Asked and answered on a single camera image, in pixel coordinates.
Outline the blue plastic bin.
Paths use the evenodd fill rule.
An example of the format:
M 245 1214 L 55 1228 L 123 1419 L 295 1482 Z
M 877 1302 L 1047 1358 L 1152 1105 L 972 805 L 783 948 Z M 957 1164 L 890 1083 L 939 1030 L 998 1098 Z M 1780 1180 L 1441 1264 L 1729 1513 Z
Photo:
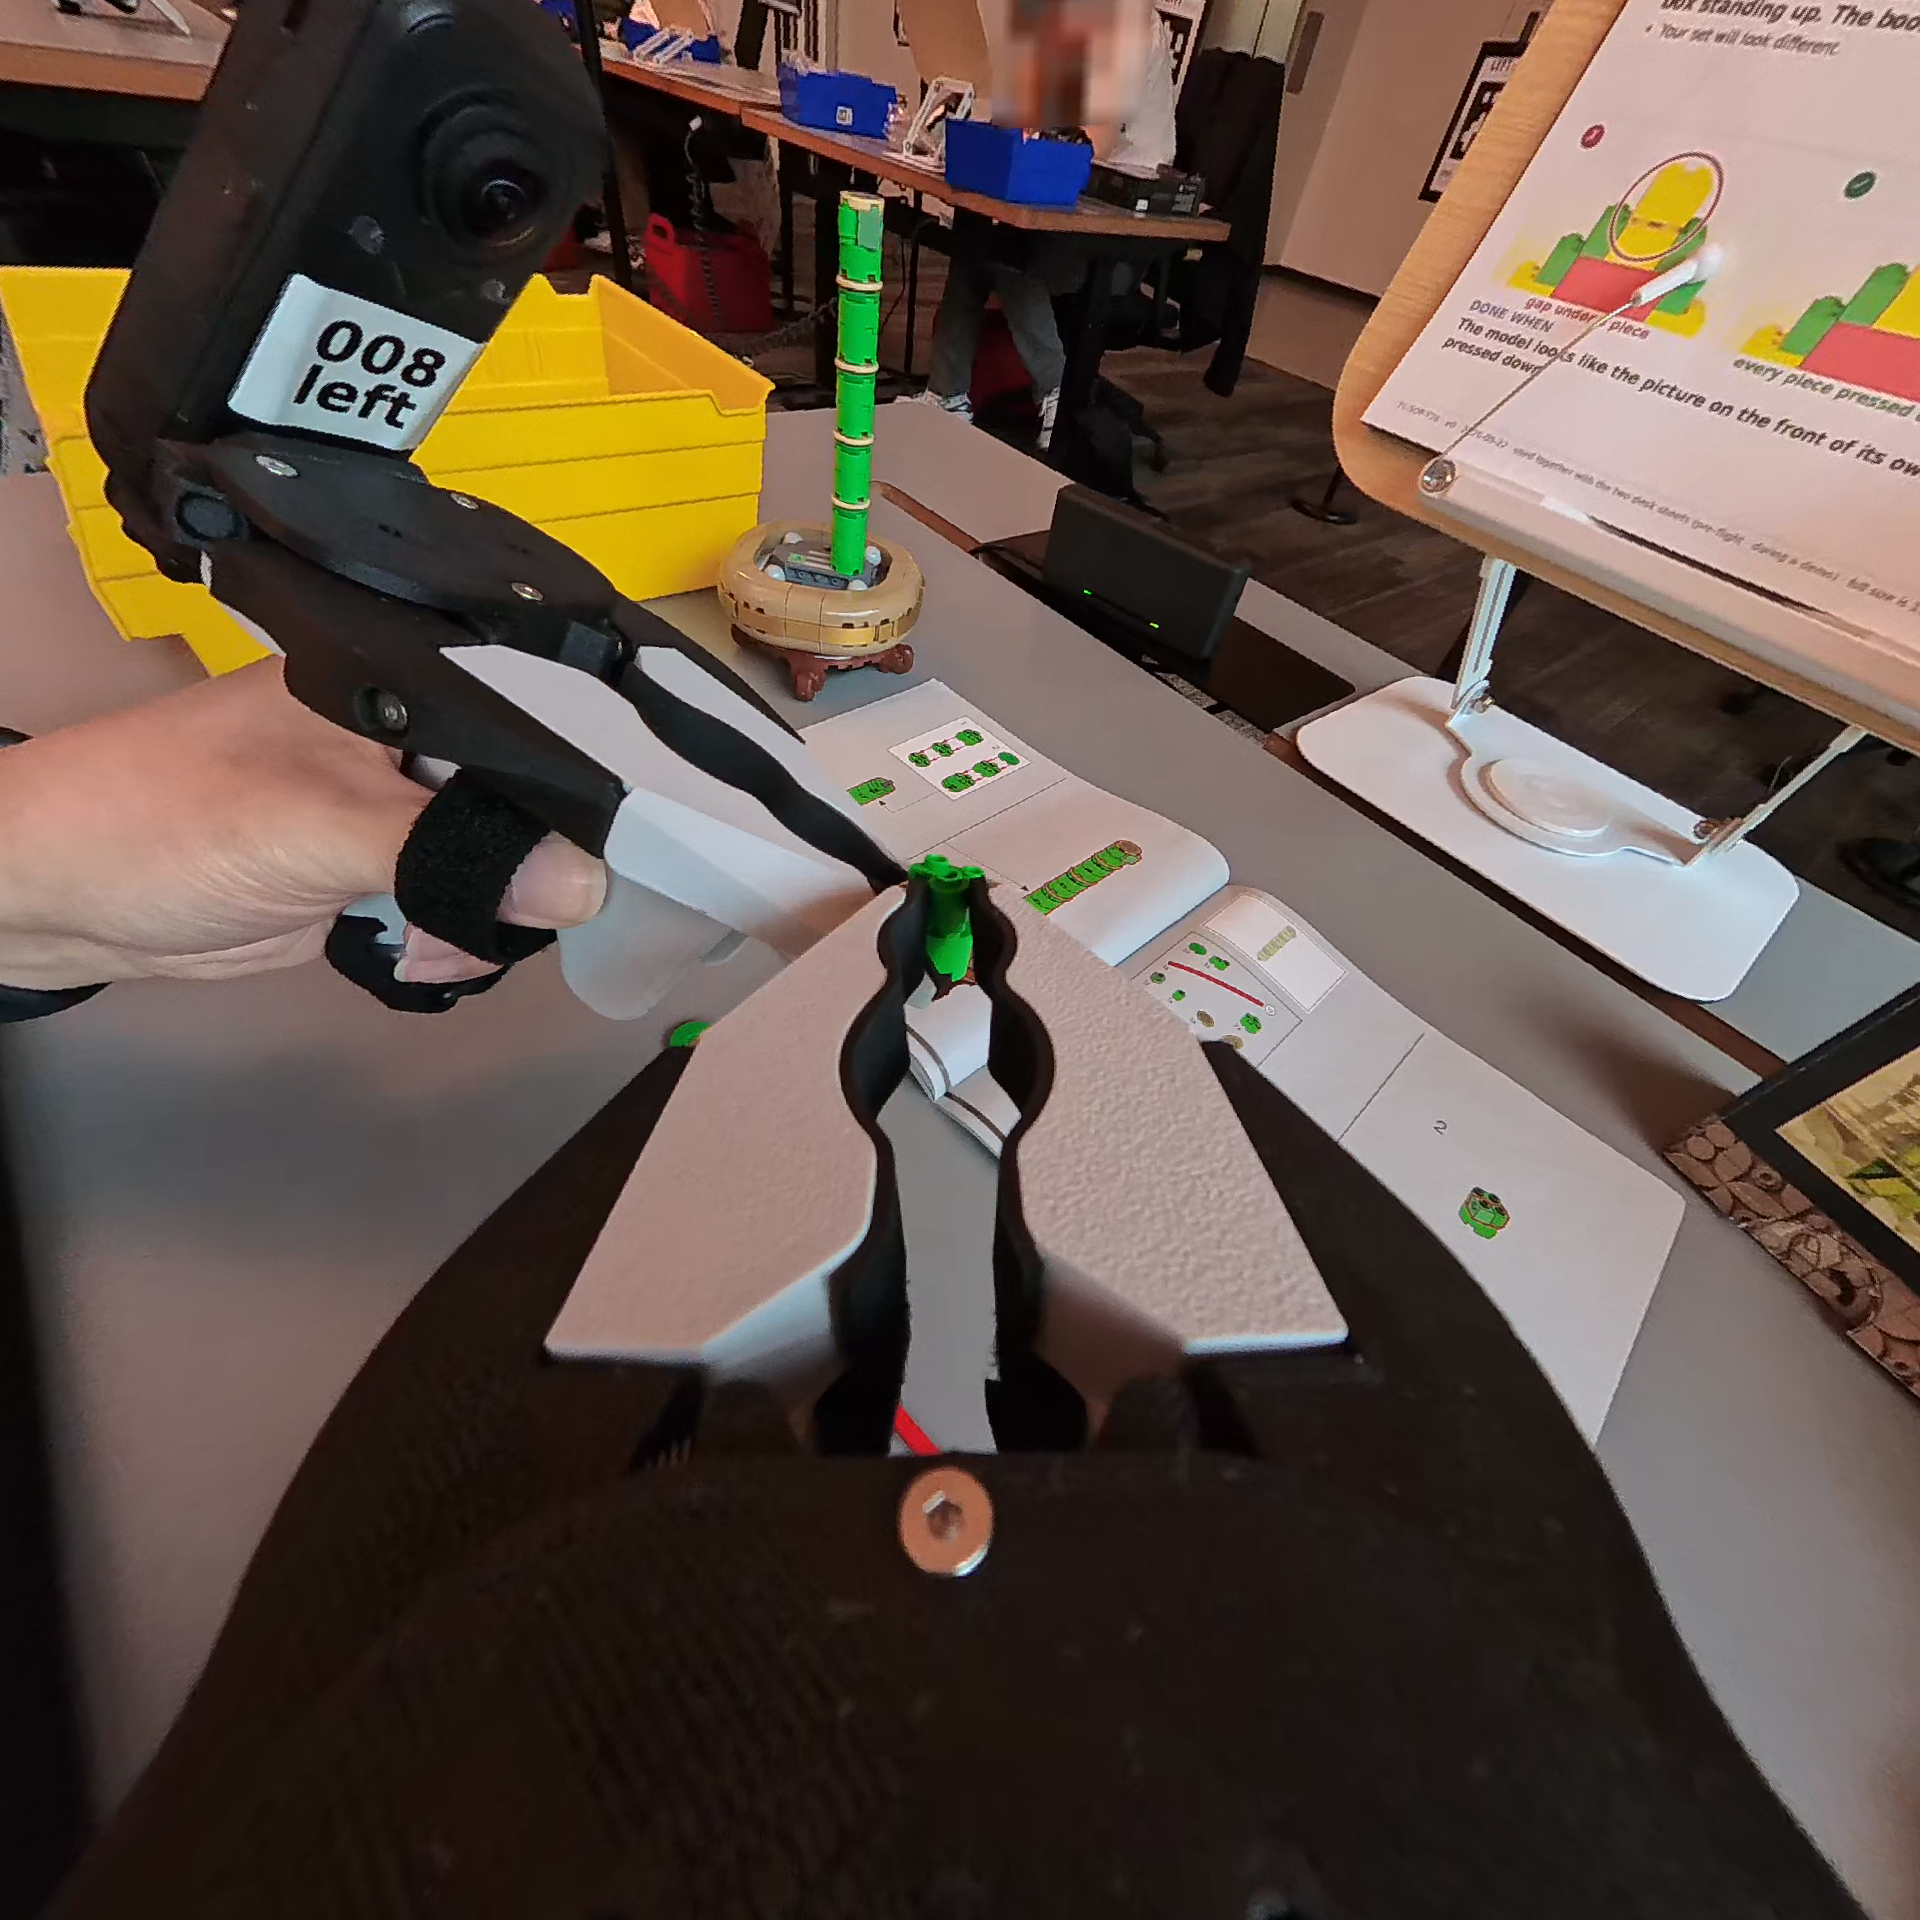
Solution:
M 1013 206 L 1070 208 L 1092 184 L 1083 132 L 1018 132 L 992 121 L 943 121 L 943 177 L 965 194 Z
M 808 132 L 885 139 L 899 89 L 847 70 L 780 63 L 780 115 Z

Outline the printed task sheet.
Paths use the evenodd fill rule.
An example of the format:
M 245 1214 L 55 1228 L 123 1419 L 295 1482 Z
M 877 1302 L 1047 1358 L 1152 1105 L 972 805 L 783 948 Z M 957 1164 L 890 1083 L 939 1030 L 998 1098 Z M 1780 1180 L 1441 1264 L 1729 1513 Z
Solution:
M 1916 3 L 1624 8 L 1364 420 L 1916 636 Z

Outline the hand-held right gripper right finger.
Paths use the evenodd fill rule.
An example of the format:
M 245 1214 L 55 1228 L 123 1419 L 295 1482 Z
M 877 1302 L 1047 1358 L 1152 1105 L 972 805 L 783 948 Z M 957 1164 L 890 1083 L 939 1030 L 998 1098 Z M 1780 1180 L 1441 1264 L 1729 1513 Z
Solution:
M 1335 1348 L 1323 1283 L 1219 1066 L 1230 1054 L 1047 925 L 978 883 L 978 984 L 998 1150 L 998 1453 L 1070 1453 L 1138 1379 L 1213 1354 Z

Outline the white document stand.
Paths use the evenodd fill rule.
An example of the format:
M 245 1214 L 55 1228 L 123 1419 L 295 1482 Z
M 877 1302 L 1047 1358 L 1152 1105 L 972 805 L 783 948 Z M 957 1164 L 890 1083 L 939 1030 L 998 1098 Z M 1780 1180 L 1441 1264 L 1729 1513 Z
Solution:
M 1793 876 L 1736 821 L 1697 821 L 1634 777 L 1526 725 L 1492 694 L 1517 576 L 1572 591 L 1841 723 L 1783 793 L 1866 734 L 1916 747 L 1916 636 L 1890 641 L 1691 562 L 1364 420 L 1455 290 L 1625 3 L 1557 3 L 1492 128 L 1426 218 L 1335 389 L 1346 477 L 1484 553 L 1463 664 L 1400 680 L 1299 728 L 1306 763 L 1661 992 L 1732 996 L 1795 902 Z

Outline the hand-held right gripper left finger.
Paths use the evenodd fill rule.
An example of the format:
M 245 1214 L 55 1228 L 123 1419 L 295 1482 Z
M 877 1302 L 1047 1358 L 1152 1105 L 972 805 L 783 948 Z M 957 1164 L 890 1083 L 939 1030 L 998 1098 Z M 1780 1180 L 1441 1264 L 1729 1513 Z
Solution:
M 725 1383 L 816 1453 L 890 1453 L 909 1353 L 899 1165 L 920 889 L 895 884 L 690 1053 L 545 1337 L 555 1361 L 653 1361 L 639 1453 L 694 1444 Z

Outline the black hanging coat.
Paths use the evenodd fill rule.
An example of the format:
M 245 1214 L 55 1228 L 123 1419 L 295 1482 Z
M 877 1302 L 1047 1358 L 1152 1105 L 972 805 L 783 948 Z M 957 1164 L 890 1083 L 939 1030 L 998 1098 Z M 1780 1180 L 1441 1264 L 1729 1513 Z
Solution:
M 1175 105 L 1175 160 L 1206 181 L 1206 212 L 1227 223 L 1221 246 L 1174 270 L 1180 349 L 1213 343 L 1206 385 L 1221 397 L 1235 396 L 1256 315 L 1285 84 L 1285 63 L 1201 49 Z

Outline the black toy set box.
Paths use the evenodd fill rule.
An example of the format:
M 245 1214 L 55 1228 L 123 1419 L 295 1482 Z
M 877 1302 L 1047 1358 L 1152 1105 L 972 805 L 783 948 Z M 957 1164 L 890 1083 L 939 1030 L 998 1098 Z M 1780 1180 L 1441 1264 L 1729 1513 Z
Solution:
M 1916 1002 L 1778 1071 L 1669 1165 L 1916 1394 Z

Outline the building instruction booklet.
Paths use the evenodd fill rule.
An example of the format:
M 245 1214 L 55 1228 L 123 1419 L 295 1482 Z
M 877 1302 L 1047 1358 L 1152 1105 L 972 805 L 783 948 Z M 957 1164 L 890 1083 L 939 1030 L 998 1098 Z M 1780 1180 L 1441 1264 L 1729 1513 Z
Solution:
M 1492 1295 L 1600 1436 L 1683 1199 L 1395 1002 L 1199 832 L 1035 753 L 943 682 L 804 725 L 904 865 L 943 856 L 1227 1041 Z

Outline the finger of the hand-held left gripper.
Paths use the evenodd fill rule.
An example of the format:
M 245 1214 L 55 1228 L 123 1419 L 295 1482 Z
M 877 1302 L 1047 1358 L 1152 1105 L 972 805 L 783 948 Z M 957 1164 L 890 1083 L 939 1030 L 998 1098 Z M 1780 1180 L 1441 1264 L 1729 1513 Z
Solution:
M 899 861 L 880 860 L 867 876 L 725 782 L 628 782 L 606 861 L 606 944 L 635 944 L 639 930 L 670 925 L 694 938 L 694 920 L 701 920 L 711 926 L 701 948 L 736 930 L 783 956 L 902 883 Z
M 653 615 L 639 615 L 639 626 L 658 644 L 644 644 L 614 685 L 501 644 L 449 645 L 444 661 L 585 750 L 620 791 L 628 782 L 725 782 L 867 876 L 877 876 L 880 860 L 899 861 L 752 685 L 733 680 L 707 645 L 686 645 Z

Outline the wooden background table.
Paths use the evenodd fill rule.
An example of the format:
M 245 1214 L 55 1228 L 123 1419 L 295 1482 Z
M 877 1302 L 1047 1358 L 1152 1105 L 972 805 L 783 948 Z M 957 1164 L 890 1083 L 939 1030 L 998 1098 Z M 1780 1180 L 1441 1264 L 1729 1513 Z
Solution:
M 1061 233 L 1076 237 L 1126 237 L 1143 246 L 1225 246 L 1230 237 L 1230 225 L 1213 216 L 1152 216 L 1132 212 L 1126 206 L 1109 206 L 1098 198 L 1080 198 L 1076 206 L 1029 206 L 992 198 L 988 194 L 972 194 L 966 185 L 947 184 L 943 177 L 904 160 L 899 151 L 885 147 L 881 139 L 850 138 L 843 132 L 811 132 L 792 124 L 780 112 L 769 105 L 746 100 L 718 89 L 714 70 L 697 63 L 672 63 L 664 70 L 614 58 L 607 70 L 610 77 L 644 84 L 658 94 L 670 94 L 686 105 L 711 107 L 725 118 L 737 118 L 749 132 L 769 135 L 788 147 L 796 147 L 811 158 L 833 160 L 859 177 L 877 177 L 899 184 L 915 194 L 929 194 L 939 202 L 953 206 L 957 212 L 978 212 L 1006 228 L 1029 228 L 1029 233 Z

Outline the bamboo toy brick model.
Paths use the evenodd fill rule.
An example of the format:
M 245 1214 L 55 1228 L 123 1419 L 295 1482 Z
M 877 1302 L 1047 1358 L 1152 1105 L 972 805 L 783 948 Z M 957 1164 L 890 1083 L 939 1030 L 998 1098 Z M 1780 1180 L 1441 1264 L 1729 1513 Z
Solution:
M 881 198 L 873 194 L 838 198 L 836 290 L 830 524 L 752 530 L 714 581 L 733 633 L 778 657 L 799 701 L 836 670 L 911 670 L 909 636 L 924 606 L 919 559 L 870 532 L 881 324 Z

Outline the person's left hand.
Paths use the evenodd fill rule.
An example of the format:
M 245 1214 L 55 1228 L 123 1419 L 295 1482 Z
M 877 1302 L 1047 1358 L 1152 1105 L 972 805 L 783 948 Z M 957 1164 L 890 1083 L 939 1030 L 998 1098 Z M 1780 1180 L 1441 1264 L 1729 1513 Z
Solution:
M 428 788 L 278 661 L 5 750 L 5 986 L 233 979 L 395 889 Z

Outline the yellow plastic bin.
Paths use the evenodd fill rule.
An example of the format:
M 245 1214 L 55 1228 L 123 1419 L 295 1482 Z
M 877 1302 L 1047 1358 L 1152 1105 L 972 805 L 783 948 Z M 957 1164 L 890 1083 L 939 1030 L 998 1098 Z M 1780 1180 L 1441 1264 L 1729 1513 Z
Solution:
M 5 267 L 5 319 L 70 534 L 123 641 L 182 636 L 218 677 L 264 657 L 205 588 L 167 581 L 106 499 L 82 397 L 129 270 Z M 535 279 L 414 455 L 428 481 L 515 513 L 635 601 L 711 588 L 758 520 L 771 383 L 595 279 Z

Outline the green toy brick stack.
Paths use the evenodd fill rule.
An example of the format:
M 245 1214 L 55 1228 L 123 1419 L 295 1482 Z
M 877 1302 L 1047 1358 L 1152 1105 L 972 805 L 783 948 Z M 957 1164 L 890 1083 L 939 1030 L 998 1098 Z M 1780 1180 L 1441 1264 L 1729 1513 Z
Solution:
M 909 872 L 929 893 L 924 959 L 931 992 L 943 999 L 972 979 L 972 884 L 984 879 L 984 870 L 931 851 Z

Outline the black charger box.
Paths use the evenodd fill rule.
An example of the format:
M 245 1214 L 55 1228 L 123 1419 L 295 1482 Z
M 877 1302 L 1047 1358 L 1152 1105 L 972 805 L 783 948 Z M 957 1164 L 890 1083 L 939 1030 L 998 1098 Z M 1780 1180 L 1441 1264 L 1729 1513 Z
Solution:
M 1125 499 L 1083 482 L 1056 495 L 1043 588 L 1163 657 L 1213 664 L 1247 577 L 1244 562 L 1187 541 L 1165 520 Z

